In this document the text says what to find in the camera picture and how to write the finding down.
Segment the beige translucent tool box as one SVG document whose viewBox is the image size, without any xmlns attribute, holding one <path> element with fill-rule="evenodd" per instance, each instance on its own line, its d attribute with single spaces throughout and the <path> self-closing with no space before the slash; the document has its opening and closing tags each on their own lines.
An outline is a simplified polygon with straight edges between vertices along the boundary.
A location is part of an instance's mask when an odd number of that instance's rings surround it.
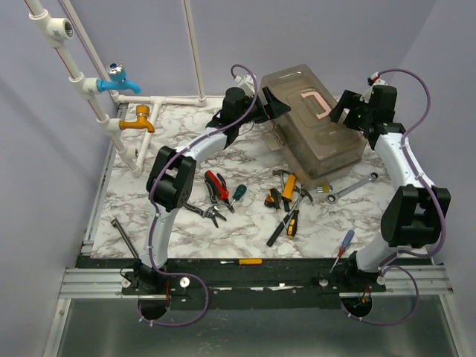
<svg viewBox="0 0 476 357">
<path fill-rule="evenodd" d="M 362 134 L 333 123 L 335 98 L 306 64 L 267 74 L 261 87 L 291 111 L 265 123 L 263 139 L 307 190 L 346 176 L 367 145 Z"/>
</svg>

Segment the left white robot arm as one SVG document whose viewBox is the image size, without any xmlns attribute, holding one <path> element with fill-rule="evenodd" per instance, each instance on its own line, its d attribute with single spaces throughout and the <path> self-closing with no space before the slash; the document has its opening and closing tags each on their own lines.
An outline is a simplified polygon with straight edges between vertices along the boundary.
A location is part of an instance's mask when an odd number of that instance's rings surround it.
<svg viewBox="0 0 476 357">
<path fill-rule="evenodd" d="M 207 123 L 204 132 L 182 148 L 160 148 L 147 180 L 153 214 L 141 261 L 134 264 L 140 286 L 155 294 L 164 288 L 169 275 L 160 268 L 167 262 L 168 244 L 173 223 L 179 210 L 190 198 L 196 166 L 229 147 L 237 138 L 241 125 L 264 123 L 291 111 L 291 107 L 267 87 L 248 96 L 244 90 L 226 90 L 222 108 Z"/>
</svg>

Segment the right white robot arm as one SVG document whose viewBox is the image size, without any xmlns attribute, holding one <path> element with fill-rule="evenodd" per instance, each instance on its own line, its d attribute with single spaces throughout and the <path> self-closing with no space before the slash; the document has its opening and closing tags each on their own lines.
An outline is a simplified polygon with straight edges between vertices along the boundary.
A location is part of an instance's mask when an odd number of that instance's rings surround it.
<svg viewBox="0 0 476 357">
<path fill-rule="evenodd" d="M 451 194 L 427 178 L 417 162 L 408 131 L 394 120 L 396 99 L 396 88 L 388 85 L 374 85 L 365 94 L 346 90 L 329 114 L 332 122 L 363 134 L 383 161 L 395 190 L 376 238 L 329 274 L 353 292 L 398 255 L 422 258 L 421 248 L 443 243 L 446 235 L 443 225 Z"/>
</svg>

